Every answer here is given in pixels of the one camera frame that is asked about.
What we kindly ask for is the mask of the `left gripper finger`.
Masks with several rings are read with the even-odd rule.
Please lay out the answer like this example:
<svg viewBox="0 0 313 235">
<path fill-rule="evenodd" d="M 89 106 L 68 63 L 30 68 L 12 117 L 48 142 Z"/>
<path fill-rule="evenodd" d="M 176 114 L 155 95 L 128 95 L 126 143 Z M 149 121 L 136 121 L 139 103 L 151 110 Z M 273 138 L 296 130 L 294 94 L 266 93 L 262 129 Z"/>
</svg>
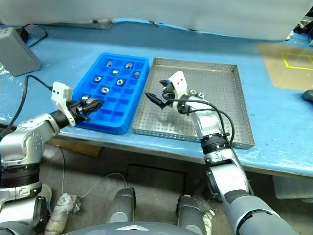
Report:
<svg viewBox="0 0 313 235">
<path fill-rule="evenodd" d="M 101 107 L 104 103 L 104 101 L 99 100 L 98 98 L 87 98 L 87 99 L 83 99 L 82 103 L 84 104 L 84 106 L 99 106 Z"/>
<path fill-rule="evenodd" d="M 90 103 L 83 106 L 83 114 L 89 114 L 98 110 L 102 106 L 102 103 Z"/>
</svg>

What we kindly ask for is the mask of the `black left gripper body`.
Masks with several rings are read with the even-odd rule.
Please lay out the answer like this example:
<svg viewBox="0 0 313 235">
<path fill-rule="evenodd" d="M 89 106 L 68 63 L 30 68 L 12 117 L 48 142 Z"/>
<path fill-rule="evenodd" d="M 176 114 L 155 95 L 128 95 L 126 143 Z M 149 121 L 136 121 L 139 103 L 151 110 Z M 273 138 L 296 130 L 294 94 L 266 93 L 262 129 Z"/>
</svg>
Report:
<svg viewBox="0 0 313 235">
<path fill-rule="evenodd" d="M 75 122 L 90 121 L 88 117 L 90 106 L 86 102 L 70 101 L 66 103 L 66 106 L 74 117 Z"/>
</svg>

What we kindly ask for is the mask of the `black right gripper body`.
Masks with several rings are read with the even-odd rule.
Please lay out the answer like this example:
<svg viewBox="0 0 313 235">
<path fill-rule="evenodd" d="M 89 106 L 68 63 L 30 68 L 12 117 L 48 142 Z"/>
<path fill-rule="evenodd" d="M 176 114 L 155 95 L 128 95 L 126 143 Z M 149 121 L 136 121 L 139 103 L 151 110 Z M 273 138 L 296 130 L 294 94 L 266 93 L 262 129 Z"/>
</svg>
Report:
<svg viewBox="0 0 313 235">
<path fill-rule="evenodd" d="M 162 97 L 166 100 L 165 103 L 161 104 L 161 108 L 171 107 L 177 108 L 177 102 L 174 102 L 175 99 L 175 89 L 172 84 L 168 84 L 163 88 Z"/>
</svg>

